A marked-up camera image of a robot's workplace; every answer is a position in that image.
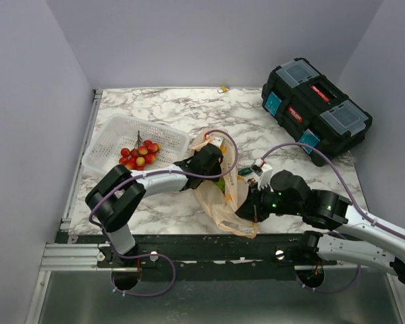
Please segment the peach banana-print plastic bag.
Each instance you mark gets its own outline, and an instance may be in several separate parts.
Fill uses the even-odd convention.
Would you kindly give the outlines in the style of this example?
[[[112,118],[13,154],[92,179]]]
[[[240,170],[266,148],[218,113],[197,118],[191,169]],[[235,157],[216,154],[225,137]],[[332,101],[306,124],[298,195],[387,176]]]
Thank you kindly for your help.
[[[225,180],[225,193],[223,194],[215,182],[204,181],[195,191],[194,196],[200,203],[203,211],[215,222],[216,226],[229,234],[254,238],[258,232],[256,223],[239,218],[235,212],[245,201],[248,194],[248,184],[238,175],[236,164],[238,162],[238,149],[235,142],[227,137],[226,130],[204,129],[191,144],[191,151],[195,153],[206,146],[206,135],[214,134],[224,138],[221,152],[221,172],[232,169],[222,178]]]

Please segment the green fake guava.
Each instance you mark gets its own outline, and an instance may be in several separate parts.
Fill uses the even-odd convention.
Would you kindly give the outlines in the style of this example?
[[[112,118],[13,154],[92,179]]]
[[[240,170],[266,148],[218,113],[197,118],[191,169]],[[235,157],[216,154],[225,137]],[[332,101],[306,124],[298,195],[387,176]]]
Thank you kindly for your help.
[[[222,191],[222,193],[225,193],[225,180],[223,178],[220,178],[217,182],[215,182],[216,187]]]

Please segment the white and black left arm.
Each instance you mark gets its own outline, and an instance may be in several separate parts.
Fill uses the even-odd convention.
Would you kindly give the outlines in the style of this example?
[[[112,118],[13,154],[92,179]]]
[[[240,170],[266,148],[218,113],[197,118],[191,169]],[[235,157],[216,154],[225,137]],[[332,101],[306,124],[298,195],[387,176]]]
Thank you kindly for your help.
[[[123,165],[111,169],[87,194],[85,203],[112,243],[113,259],[122,267],[135,261],[136,242],[128,222],[142,199],[164,192],[194,190],[206,176],[221,173],[222,161],[220,146],[207,144],[193,156],[147,175]]]

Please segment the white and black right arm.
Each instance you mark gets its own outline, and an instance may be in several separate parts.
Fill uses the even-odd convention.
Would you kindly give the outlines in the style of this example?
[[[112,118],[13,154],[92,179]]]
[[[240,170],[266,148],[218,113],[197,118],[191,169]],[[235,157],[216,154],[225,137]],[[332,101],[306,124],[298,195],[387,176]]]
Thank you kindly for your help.
[[[285,252],[287,261],[346,261],[395,275],[405,285],[405,229],[378,220],[335,192],[312,189],[286,170],[250,169],[241,179],[248,191],[236,211],[239,218],[260,223],[272,214],[292,215],[313,227]]]

